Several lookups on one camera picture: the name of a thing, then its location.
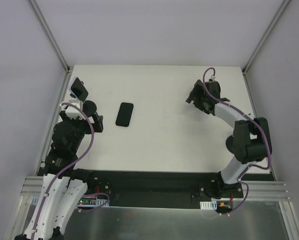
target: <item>white connector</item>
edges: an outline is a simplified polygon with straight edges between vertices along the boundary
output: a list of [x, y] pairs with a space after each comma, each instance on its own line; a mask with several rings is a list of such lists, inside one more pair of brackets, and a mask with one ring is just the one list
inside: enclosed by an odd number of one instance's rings
[[[80, 100], [69, 100], [69, 104], [74, 105], [75, 107], [78, 107], [80, 110], [83, 110], [83, 102]], [[68, 106], [65, 110], [66, 116], [68, 116], [70, 119], [85, 119], [84, 116], [77, 111], [74, 107]]]

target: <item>metal frame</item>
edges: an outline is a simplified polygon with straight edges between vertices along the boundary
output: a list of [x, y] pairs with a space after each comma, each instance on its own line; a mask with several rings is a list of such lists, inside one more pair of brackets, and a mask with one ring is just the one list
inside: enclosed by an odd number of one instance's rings
[[[287, 185], [282, 181], [244, 181], [249, 185], [247, 201], [290, 202], [291, 195]], [[21, 196], [39, 196], [43, 185], [42, 176], [27, 176]]]
[[30, 5], [31, 9], [33, 10], [34, 15], [35, 15], [37, 21], [39, 22], [48, 42], [50, 43], [51, 48], [54, 50], [58, 60], [60, 61], [64, 70], [67, 73], [69, 71], [70, 67], [67, 64], [67, 62], [64, 58], [64, 55], [62, 54], [61, 49], [60, 49], [58, 43], [56, 42], [56, 40], [51, 32], [51, 29], [42, 14], [42, 11], [41, 11], [39, 5], [37, 4], [36, 0], [27, 0], [27, 1], [28, 1], [28, 4]]
[[251, 66], [252, 66], [255, 58], [257, 57], [257, 55], [262, 50], [262, 48], [263, 48], [264, 44], [266, 43], [267, 39], [271, 35], [272, 31], [276, 27], [277, 23], [279, 22], [279, 20], [281, 19], [283, 13], [286, 11], [287, 7], [290, 5], [291, 2], [292, 2], [292, 0], [283, 0], [281, 2], [280, 6], [278, 7], [278, 9], [277, 9], [277, 11], [275, 13], [275, 15], [273, 16], [273, 18], [271, 19], [269, 25], [267, 26], [265, 32], [263, 33], [263, 35], [261, 36], [260, 40], [258, 41], [258, 43], [257, 43], [257, 45], [256, 45], [256, 47], [255, 47], [255, 49], [253, 51], [253, 53], [249, 57], [249, 59], [247, 61], [247, 64], [243, 68], [244, 75], [251, 68]]
[[[55, 102], [53, 117], [50, 120], [48, 132], [45, 137], [44, 145], [40, 150], [39, 154], [39, 164], [37, 165], [37, 172], [41, 167], [42, 163], [44, 164], [45, 156], [48, 153], [50, 144], [51, 144], [51, 137], [53, 133], [53, 126], [58, 121], [58, 112], [59, 112], [59, 104], [64, 100], [65, 94], [67, 91], [67, 85], [70, 81], [71, 74], [73, 67], [69, 67], [67, 61], [64, 58], [64, 55], [61, 52], [59, 45], [57, 44], [51, 29], [49, 28], [42, 11], [40, 10], [36, 0], [27, 0], [31, 9], [33, 10], [35, 17], [37, 18], [41, 28], [47, 37], [52, 49], [54, 50], [57, 58], [59, 59], [60, 63], [62, 64], [66, 76], [64, 78], [59, 96], [57, 101]], [[251, 68], [252, 64], [254, 63], [255, 58], [262, 50], [264, 44], [266, 43], [268, 37], [273, 32], [273, 29], [276, 27], [278, 21], [280, 20], [282, 14], [286, 11], [288, 6], [292, 0], [283, 0], [280, 4], [278, 10], [276, 11], [274, 17], [272, 18], [271, 22], [269, 23], [268, 27], [266, 28], [264, 34], [262, 35], [261, 39], [259, 40], [256, 48], [254, 49], [252, 55], [250, 56], [248, 62], [246, 63], [245, 67], [243, 68], [243, 76], [246, 84], [246, 89], [248, 91], [249, 99], [251, 101], [252, 109], [255, 116], [258, 115], [258, 110], [255, 105], [255, 101], [251, 90], [248, 85], [248, 81], [246, 79], [246, 73]], [[291, 196], [287, 189], [287, 186], [284, 182], [279, 181], [245, 181], [249, 184], [250, 191], [249, 197], [247, 201], [275, 201], [279, 202], [282, 216], [284, 219], [284, 223], [288, 232], [288, 236], [291, 240], [299, 240], [299, 223], [297, 221], [294, 206], [291, 202]], [[18, 200], [17, 208], [15, 210], [11, 227], [6, 235], [6, 239], [13, 239], [13, 237], [17, 234], [20, 234], [24, 228], [25, 220], [29, 211], [29, 207], [33, 200], [35, 199], [33, 196], [38, 196], [40, 194], [42, 187], [42, 177], [40, 176], [28, 176], [24, 181], [24, 185], [22, 191], [20, 193], [20, 197]]]

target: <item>metal sheet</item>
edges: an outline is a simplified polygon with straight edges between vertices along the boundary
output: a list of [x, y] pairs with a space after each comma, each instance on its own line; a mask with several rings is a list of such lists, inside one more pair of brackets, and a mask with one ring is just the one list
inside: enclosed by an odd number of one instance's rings
[[[33, 213], [31, 206], [27, 220]], [[66, 240], [288, 240], [278, 202], [246, 202], [230, 217], [212, 210], [105, 207], [74, 211]]]

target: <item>smartphone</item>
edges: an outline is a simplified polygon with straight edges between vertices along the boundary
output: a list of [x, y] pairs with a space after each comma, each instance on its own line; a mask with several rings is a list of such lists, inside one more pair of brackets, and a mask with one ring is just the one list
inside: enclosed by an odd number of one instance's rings
[[68, 90], [72, 95], [75, 96], [75, 98], [83, 103], [89, 95], [89, 92], [84, 87], [83, 82], [78, 77], [74, 77], [72, 79], [72, 81], [69, 83]]
[[130, 125], [133, 108], [133, 103], [122, 102], [118, 110], [115, 124], [120, 127], [128, 127]]

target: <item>cable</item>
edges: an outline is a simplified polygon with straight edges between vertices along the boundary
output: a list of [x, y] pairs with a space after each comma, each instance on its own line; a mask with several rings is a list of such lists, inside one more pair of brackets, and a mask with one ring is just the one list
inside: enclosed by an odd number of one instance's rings
[[[45, 194], [48, 196], [49, 192], [50, 192], [50, 189], [53, 185], [53, 183], [55, 182], [55, 180], [62, 174], [64, 173], [67, 169], [73, 167], [75, 164], [77, 164], [82, 158], [85, 157], [85, 155], [89, 152], [89, 150], [91, 149], [92, 145], [93, 145], [93, 142], [94, 142], [94, 128], [93, 128], [93, 125], [91, 123], [91, 121], [89, 120], [88, 116], [86, 116], [86, 114], [81, 110], [79, 109], [77, 106], [73, 105], [73, 104], [70, 104], [68, 102], [62, 102], [60, 104], [61, 106], [63, 105], [67, 105], [69, 107], [72, 107], [74, 109], [76, 109], [77, 111], [79, 111], [83, 116], [84, 118], [86, 119], [89, 127], [90, 127], [90, 133], [91, 133], [91, 139], [90, 139], [90, 143], [86, 149], [86, 151], [78, 158], [76, 159], [74, 162], [72, 162], [71, 164], [69, 164], [68, 166], [64, 167], [62, 170], [60, 170], [56, 175], [55, 177], [51, 180], [51, 182], [49, 183], [47, 189], [46, 189], [46, 192]], [[41, 215], [41, 212], [42, 212], [42, 209], [43, 209], [43, 206], [44, 206], [44, 203], [45, 203], [45, 200], [46, 200], [46, 196], [43, 197], [43, 199], [41, 200], [41, 203], [39, 205], [39, 208], [38, 208], [38, 211], [37, 211], [37, 215], [36, 215], [36, 218], [35, 218], [35, 222], [34, 222], [34, 226], [33, 226], [33, 230], [34, 232], [31, 234], [31, 237], [30, 237], [30, 240], [34, 240], [34, 236], [35, 236], [35, 232], [36, 232], [36, 227], [38, 225], [38, 222], [39, 222], [39, 219], [40, 219], [40, 215]]]
[[94, 207], [92, 209], [89, 209], [89, 210], [83, 210], [83, 209], [80, 209], [79, 212], [83, 212], [83, 213], [89, 213], [89, 212], [93, 212], [97, 209], [100, 209], [101, 207], [103, 207], [104, 205], [108, 204], [108, 202], [110, 201], [110, 196], [105, 193], [105, 192], [98, 192], [98, 193], [93, 193], [93, 194], [88, 194], [88, 195], [84, 195], [83, 198], [87, 198], [87, 197], [92, 197], [92, 196], [106, 196], [107, 197], [107, 200], [106, 202], [102, 203], [101, 205], [97, 206], [97, 207]]
[[227, 102], [225, 102], [225, 101], [222, 101], [222, 100], [220, 100], [220, 99], [217, 99], [216, 97], [214, 97], [214, 96], [210, 93], [210, 91], [208, 90], [208, 88], [207, 88], [207, 86], [206, 86], [206, 83], [205, 83], [205, 75], [206, 75], [206, 73], [207, 73], [209, 70], [213, 70], [213, 75], [212, 75], [212, 76], [213, 76], [213, 79], [215, 79], [215, 73], [216, 73], [216, 70], [215, 70], [214, 67], [209, 67], [208, 69], [205, 70], [205, 72], [204, 72], [204, 74], [203, 74], [203, 78], [202, 78], [202, 80], [203, 80], [203, 87], [204, 87], [205, 91], [207, 92], [207, 94], [208, 94], [213, 100], [215, 100], [216, 102], [221, 103], [221, 104], [223, 104], [223, 105], [225, 105], [225, 106], [228, 106], [229, 108], [234, 109], [234, 110], [237, 111], [239, 114], [241, 114], [244, 118], [248, 119], [251, 123], [253, 123], [253, 124], [257, 127], [257, 129], [260, 131], [261, 138], [262, 138], [263, 141], [264, 141], [265, 148], [266, 148], [266, 154], [267, 154], [267, 166], [266, 166], [266, 167], [259, 166], [259, 165], [257, 165], [257, 164], [251, 164], [251, 165], [249, 165], [247, 168], [245, 168], [244, 171], [238, 176], [237, 181], [238, 181], [238, 183], [243, 184], [243, 185], [246, 186], [246, 193], [245, 193], [245, 197], [244, 197], [243, 200], [240, 202], [240, 204], [239, 204], [237, 207], [235, 207], [235, 208], [231, 211], [231, 213], [232, 213], [233, 211], [236, 211], [238, 208], [240, 208], [240, 207], [243, 205], [243, 203], [246, 201], [246, 199], [248, 198], [248, 195], [249, 195], [249, 191], [250, 191], [249, 185], [248, 185], [246, 182], [241, 181], [241, 178], [242, 178], [243, 175], [249, 170], [250, 167], [256, 167], [256, 168], [263, 169], [263, 170], [268, 170], [268, 169], [270, 169], [270, 168], [272, 167], [271, 150], [270, 150], [269, 142], [268, 142], [268, 140], [267, 140], [267, 138], [266, 138], [265, 132], [264, 132], [264, 130], [261, 128], [261, 126], [258, 125], [257, 122], [255, 122], [251, 117], [249, 117], [247, 114], [245, 114], [243, 111], [241, 111], [241, 110], [238, 109], [237, 107], [231, 105], [230, 103], [227, 103]]

